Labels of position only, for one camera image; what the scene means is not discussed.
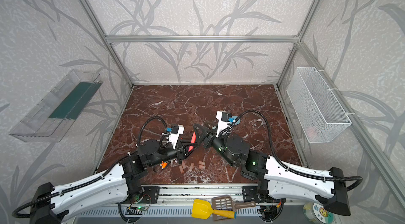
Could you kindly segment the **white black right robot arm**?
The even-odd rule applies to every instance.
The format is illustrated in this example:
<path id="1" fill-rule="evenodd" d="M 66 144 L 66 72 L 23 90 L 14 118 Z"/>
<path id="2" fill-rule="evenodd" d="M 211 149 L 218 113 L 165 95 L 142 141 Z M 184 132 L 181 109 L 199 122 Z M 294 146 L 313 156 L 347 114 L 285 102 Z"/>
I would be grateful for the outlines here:
<path id="1" fill-rule="evenodd" d="M 223 138 L 216 130 L 194 124 L 196 142 L 204 148 L 213 148 L 230 166 L 239 167 L 243 177 L 258 182 L 257 194 L 261 199 L 298 199 L 320 204 L 325 210 L 341 216 L 350 216 L 348 189 L 343 171 L 313 170 L 286 162 L 250 149 L 240 136 Z"/>

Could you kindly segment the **pink highlighter pen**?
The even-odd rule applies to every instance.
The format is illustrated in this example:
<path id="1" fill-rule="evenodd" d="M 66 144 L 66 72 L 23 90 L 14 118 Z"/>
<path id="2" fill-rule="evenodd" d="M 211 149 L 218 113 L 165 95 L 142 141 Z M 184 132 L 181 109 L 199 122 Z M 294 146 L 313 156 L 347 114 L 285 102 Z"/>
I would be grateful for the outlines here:
<path id="1" fill-rule="evenodd" d="M 193 150 L 193 148 L 194 148 L 193 144 L 194 144 L 195 142 L 196 142 L 196 133 L 194 132 L 194 133 L 193 133 L 193 136 L 192 136 L 192 139 L 191 139 L 191 141 L 190 141 L 191 145 L 190 145 L 189 148 L 188 148 L 188 152 L 190 152 L 191 150 Z"/>

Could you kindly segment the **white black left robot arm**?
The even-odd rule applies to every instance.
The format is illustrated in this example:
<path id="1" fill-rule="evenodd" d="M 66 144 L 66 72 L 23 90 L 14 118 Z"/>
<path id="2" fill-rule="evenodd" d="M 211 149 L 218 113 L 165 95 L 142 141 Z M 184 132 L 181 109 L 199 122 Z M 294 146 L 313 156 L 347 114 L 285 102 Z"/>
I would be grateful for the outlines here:
<path id="1" fill-rule="evenodd" d="M 148 140 L 137 151 L 129 153 L 107 170 L 61 186 L 40 186 L 31 206 L 30 223 L 60 224 L 83 212 L 108 204 L 136 202 L 144 195 L 141 179 L 148 168 L 164 162 L 181 162 L 191 154 L 191 143 L 178 142 L 161 148 L 159 141 Z"/>

